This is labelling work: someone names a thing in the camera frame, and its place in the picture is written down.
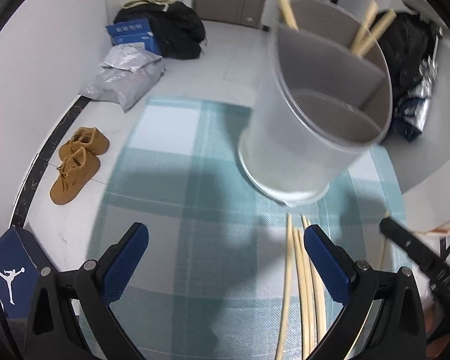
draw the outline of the shoelace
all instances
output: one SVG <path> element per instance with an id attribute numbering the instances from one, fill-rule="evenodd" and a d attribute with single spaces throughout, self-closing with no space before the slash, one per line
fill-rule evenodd
<path id="1" fill-rule="evenodd" d="M 67 146 L 67 147 L 69 147 L 70 149 L 72 149 L 72 143 L 73 143 L 73 140 L 68 140 L 66 143 L 65 143 L 65 145 L 64 146 Z"/>
<path id="2" fill-rule="evenodd" d="M 59 166 L 57 168 L 57 170 L 60 172 L 60 181 L 62 183 L 62 189 L 64 191 L 66 191 L 66 190 L 68 190 L 68 183 L 67 183 L 67 180 L 66 180 L 67 173 L 65 172 L 65 169 L 64 169 L 63 165 Z"/>

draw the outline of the black floor trim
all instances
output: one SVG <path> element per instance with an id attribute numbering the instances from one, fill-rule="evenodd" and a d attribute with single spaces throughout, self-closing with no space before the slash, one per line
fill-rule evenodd
<path id="1" fill-rule="evenodd" d="M 55 130 L 53 130 L 50 137 L 48 137 L 20 191 L 10 226 L 15 225 L 23 227 L 25 225 L 28 209 L 30 208 L 30 204 L 32 204 L 32 199 L 34 198 L 38 183 L 42 179 L 45 169 L 48 166 L 48 161 L 50 161 L 50 158 L 62 138 L 68 132 L 72 123 L 89 102 L 90 99 L 87 97 L 81 96 L 78 98 L 75 104 L 73 104 L 70 110 L 63 116 L 62 120 L 60 120 L 60 123 L 55 127 Z"/>

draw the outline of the gray plastic bin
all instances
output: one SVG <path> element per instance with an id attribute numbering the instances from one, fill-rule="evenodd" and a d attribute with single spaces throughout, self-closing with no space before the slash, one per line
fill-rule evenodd
<path id="1" fill-rule="evenodd" d="M 359 21 L 324 0 L 292 4 L 300 31 L 279 24 L 270 63 L 238 152 L 251 181 L 289 206 L 312 203 L 392 117 L 392 88 L 377 43 L 361 59 L 348 49 Z"/>

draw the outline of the blue gripper pad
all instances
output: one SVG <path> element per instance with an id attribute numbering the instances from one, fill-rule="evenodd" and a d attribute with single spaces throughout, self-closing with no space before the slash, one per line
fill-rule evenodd
<path id="1" fill-rule="evenodd" d="M 331 250 L 336 246 L 318 225 L 310 225 L 306 228 L 303 242 L 308 256 L 317 268 L 331 298 L 342 305 L 348 304 L 351 296 L 350 277 L 342 269 Z"/>
<path id="2" fill-rule="evenodd" d="M 108 307 L 119 300 L 148 246 L 147 226 L 140 224 L 103 276 L 102 300 Z"/>

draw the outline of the black bag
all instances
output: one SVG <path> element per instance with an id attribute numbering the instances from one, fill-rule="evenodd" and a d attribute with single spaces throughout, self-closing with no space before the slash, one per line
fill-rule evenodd
<path id="1" fill-rule="evenodd" d="M 200 42 L 205 39 L 205 27 L 197 13 L 182 2 L 168 6 L 141 4 L 121 9 L 114 23 L 147 18 L 164 57 L 195 59 L 200 56 Z"/>
<path id="2" fill-rule="evenodd" d="M 377 15 L 375 23 L 382 15 Z M 387 61 L 395 109 L 398 101 L 422 80 L 419 66 L 433 54 L 435 36 L 419 15 L 400 12 L 378 44 Z"/>

